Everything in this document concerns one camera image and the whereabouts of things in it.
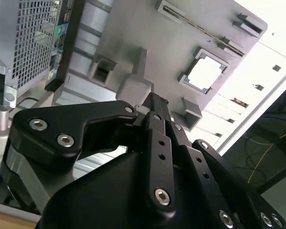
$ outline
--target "metal mesh panel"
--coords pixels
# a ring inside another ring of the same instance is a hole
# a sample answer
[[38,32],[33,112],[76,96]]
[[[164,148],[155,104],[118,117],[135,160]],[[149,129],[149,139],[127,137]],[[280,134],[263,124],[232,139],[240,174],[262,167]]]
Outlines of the metal mesh panel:
[[49,67],[61,0],[20,0],[12,78],[18,88]]

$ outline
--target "yellow cable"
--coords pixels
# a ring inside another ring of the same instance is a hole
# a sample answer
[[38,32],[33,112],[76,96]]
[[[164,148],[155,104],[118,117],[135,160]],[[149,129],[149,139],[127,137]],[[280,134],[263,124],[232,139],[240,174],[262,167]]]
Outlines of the yellow cable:
[[271,149],[272,146],[273,146],[273,144],[263,153],[261,159],[259,159],[257,165],[255,166],[254,170],[252,171],[252,173],[251,173],[251,175],[250,175],[250,177],[249,177],[249,179],[248,179],[248,184],[250,183],[250,180],[251,180],[253,174],[255,173],[256,168],[257,168],[258,165],[261,163],[261,161],[264,159],[266,153]]

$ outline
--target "rectangular cutout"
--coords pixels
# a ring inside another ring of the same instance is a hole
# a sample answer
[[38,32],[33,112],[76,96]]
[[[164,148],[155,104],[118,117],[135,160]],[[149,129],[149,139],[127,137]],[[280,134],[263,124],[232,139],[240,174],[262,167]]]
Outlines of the rectangular cutout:
[[179,76],[178,82],[196,93],[207,94],[228,66],[227,62],[200,48],[190,67]]

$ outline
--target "bright window light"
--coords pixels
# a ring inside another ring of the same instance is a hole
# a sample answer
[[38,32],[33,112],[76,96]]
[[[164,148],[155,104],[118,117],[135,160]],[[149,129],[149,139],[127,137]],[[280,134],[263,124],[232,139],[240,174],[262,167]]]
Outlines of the bright window light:
[[207,56],[204,59],[199,59],[188,75],[189,83],[203,92],[207,92],[222,73],[221,66],[221,63]]

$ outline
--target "cable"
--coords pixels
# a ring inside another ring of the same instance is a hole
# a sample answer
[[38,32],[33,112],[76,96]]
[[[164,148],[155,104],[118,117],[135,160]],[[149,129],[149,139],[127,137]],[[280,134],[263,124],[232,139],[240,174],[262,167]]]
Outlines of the cable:
[[[251,159],[250,154],[249,154],[249,152],[248,152],[248,150],[247,150],[247,143],[249,142],[250,139],[251,139],[251,138],[248,137],[248,138],[245,140],[244,150],[245,150],[247,159],[249,159],[249,160],[251,161],[251,163],[253,164],[253,166],[255,166],[255,164],[254,164],[253,160]],[[248,166],[249,168],[252,168],[252,167],[249,165],[248,160],[246,160],[246,164],[247,164],[247,166]]]
[[252,141],[252,142],[254,142],[254,143],[256,143],[256,144],[265,145],[265,146],[272,145],[272,143],[260,143],[260,142],[257,142],[257,141],[255,141],[255,140],[253,140],[252,137],[247,137],[247,136],[244,136],[244,137],[247,138],[247,140],[246,140],[245,143],[244,143],[244,150],[245,150],[245,153],[246,153],[246,156],[247,156],[246,165],[247,165],[249,168],[253,169],[253,167],[252,167],[251,165],[249,165],[249,163],[248,163],[248,160],[250,160],[251,163],[252,163],[252,165],[255,167],[255,163],[254,163],[253,160],[251,159],[250,153],[249,153],[248,150],[247,150],[247,144],[248,144],[248,142],[249,142],[249,141]]
[[256,144],[259,144],[259,145],[266,145],[266,146],[269,146],[269,145],[272,145],[271,143],[261,143],[261,142],[257,142],[255,140],[252,139],[252,137],[247,137],[247,136],[244,136],[245,138],[249,139],[250,141],[256,143]]
[[277,119],[277,120],[281,120],[281,121],[285,121],[286,122],[286,119],[284,118],[279,118],[279,117],[269,117],[269,116],[261,116],[261,118],[273,118],[273,119]]
[[[254,171],[254,169],[252,169],[252,168],[246,168],[246,167],[232,167],[232,168],[236,168],[236,169],[247,169],[247,170],[253,170]],[[264,172],[262,172],[261,170],[259,170],[259,169],[255,169],[255,171],[256,172],[259,172],[262,176],[263,176],[263,178],[264,178],[264,183],[267,181],[267,176],[266,176],[266,174],[264,173]]]
[[254,174],[256,168],[257,168],[258,165],[261,163],[261,161],[264,159],[266,153],[271,149],[272,146],[273,146],[273,144],[263,153],[262,157],[259,159],[258,163],[256,164],[254,170],[252,171],[252,173],[251,173],[251,175],[250,175],[250,177],[249,177],[249,179],[248,179],[248,184],[250,183],[250,180],[251,180],[251,178],[252,178],[252,176],[253,176],[253,174]]
[[[275,148],[272,147],[272,149],[268,151],[268,154],[271,153],[271,152],[274,152],[277,148],[278,148],[277,146],[276,146]],[[255,154],[251,154],[250,156],[247,157],[247,159],[246,159],[246,164],[247,164],[248,167],[250,167],[250,166],[248,165],[248,164],[249,164],[249,160],[251,161],[250,158],[252,158],[253,156],[258,155],[258,154],[263,154],[263,153],[255,153]]]

